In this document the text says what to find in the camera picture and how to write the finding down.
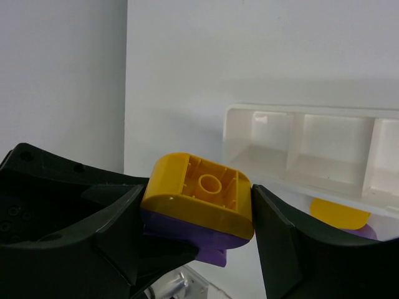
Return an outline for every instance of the black plastic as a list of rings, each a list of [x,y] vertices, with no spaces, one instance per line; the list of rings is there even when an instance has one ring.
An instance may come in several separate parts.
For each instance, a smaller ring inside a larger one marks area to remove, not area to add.
[[[143,235],[147,182],[16,146],[0,167],[0,298],[136,298],[195,259]]]
[[[252,204],[268,299],[399,297],[399,239],[335,229],[260,185]]]

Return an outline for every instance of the purple block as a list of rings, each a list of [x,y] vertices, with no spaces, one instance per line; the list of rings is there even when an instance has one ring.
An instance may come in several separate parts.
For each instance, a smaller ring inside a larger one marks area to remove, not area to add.
[[[351,234],[353,234],[353,235],[358,235],[359,237],[377,240],[377,234],[376,234],[375,231],[374,231],[369,225],[367,225],[367,224],[366,224],[365,226],[363,226],[361,229],[357,229],[357,230],[343,229],[343,231],[349,232],[349,233],[351,233]]]
[[[145,234],[188,241],[199,248],[197,260],[220,267],[226,265],[226,249],[243,246],[249,240],[218,232],[156,212],[141,209]]]

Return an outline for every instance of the silver metal component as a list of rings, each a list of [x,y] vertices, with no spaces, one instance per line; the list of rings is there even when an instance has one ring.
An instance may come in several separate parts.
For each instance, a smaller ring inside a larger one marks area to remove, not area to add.
[[[149,299],[206,299],[209,283],[189,266],[171,271],[145,290]]]

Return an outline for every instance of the white compartment box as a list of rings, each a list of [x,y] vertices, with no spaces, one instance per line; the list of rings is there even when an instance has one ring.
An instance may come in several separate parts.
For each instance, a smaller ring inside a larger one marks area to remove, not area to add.
[[[399,218],[399,111],[233,105],[224,163],[257,183]]]

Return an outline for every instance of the yellow block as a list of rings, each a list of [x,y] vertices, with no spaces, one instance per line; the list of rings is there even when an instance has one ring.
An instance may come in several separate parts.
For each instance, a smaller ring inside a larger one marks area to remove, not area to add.
[[[156,162],[141,208],[244,239],[254,235],[249,179],[192,154]]]
[[[346,207],[323,199],[315,198],[310,205],[310,214],[338,229],[361,229],[366,225],[369,212]]]

